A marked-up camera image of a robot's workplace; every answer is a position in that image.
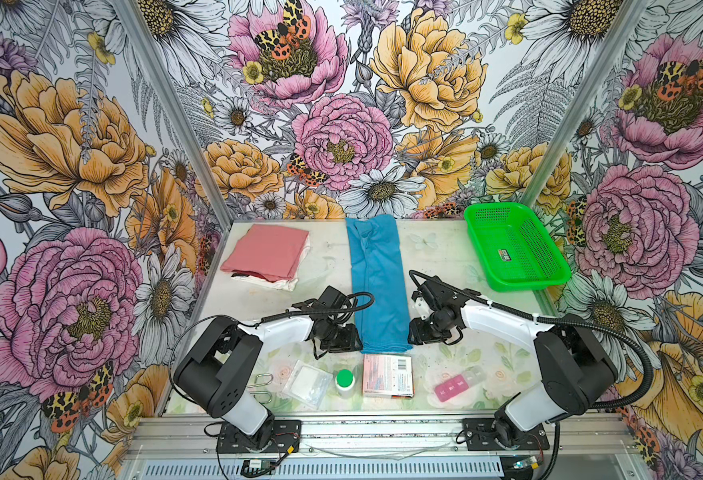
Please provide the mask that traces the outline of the blue t shirt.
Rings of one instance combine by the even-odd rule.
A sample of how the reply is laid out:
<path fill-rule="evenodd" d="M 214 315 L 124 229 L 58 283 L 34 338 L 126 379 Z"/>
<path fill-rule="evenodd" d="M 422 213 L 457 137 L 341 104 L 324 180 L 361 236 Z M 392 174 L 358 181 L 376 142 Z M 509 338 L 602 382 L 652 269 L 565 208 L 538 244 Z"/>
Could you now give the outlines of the blue t shirt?
<path fill-rule="evenodd" d="M 409 306 L 395 218 L 346 220 L 351 283 L 355 293 L 373 295 L 373 305 L 355 314 L 365 354 L 396 354 L 411 349 Z"/>

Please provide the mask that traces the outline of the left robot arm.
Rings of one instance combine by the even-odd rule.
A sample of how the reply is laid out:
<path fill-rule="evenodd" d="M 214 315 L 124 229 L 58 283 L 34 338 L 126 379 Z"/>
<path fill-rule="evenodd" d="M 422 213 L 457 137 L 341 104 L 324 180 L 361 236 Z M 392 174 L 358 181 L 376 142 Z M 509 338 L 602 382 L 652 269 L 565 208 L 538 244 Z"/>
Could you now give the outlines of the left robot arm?
<path fill-rule="evenodd" d="M 259 357 L 284 346 L 309 342 L 313 356 L 363 349 L 353 316 L 375 304 L 369 292 L 343 294 L 329 286 L 316 299 L 245 324 L 219 314 L 187 351 L 172 385 L 189 402 L 221 418 L 249 440 L 265 442 L 274 432 L 274 414 L 248 390 Z"/>

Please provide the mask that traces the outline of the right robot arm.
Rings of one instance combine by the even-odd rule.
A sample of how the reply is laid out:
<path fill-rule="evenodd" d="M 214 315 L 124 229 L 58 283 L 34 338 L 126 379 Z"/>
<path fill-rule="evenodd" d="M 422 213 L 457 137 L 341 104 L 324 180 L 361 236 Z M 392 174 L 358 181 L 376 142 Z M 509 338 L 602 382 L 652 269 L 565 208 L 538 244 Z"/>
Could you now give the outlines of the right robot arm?
<path fill-rule="evenodd" d="M 515 394 L 493 414 L 491 441 L 519 449 L 539 426 L 584 414 L 617 380 L 617 368 L 591 325 L 568 315 L 549 318 L 493 302 L 437 276 L 411 270 L 411 296 L 419 312 L 409 344 L 458 344 L 467 330 L 505 340 L 535 356 L 541 380 Z"/>

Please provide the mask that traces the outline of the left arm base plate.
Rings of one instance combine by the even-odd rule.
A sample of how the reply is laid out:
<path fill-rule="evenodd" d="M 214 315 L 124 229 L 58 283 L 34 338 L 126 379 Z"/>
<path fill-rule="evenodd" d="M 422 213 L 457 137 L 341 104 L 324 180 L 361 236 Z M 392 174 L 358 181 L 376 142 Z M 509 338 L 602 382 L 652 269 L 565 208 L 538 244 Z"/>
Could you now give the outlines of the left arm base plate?
<path fill-rule="evenodd" d="M 300 449 L 303 422 L 300 420 L 268 419 L 254 435 L 246 435 L 229 422 L 224 422 L 214 435 L 219 454 L 275 453 L 284 454 L 291 447 Z"/>

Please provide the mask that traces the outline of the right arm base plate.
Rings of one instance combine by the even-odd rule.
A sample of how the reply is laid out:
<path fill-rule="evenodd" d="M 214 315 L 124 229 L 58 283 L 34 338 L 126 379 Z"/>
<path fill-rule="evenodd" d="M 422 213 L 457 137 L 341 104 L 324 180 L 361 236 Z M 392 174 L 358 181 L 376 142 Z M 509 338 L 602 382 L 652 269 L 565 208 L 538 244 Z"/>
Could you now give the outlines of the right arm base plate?
<path fill-rule="evenodd" d="M 549 450 L 549 439 L 543 426 L 527 432 L 511 423 L 495 418 L 465 418 L 455 442 L 469 451 L 533 451 Z"/>

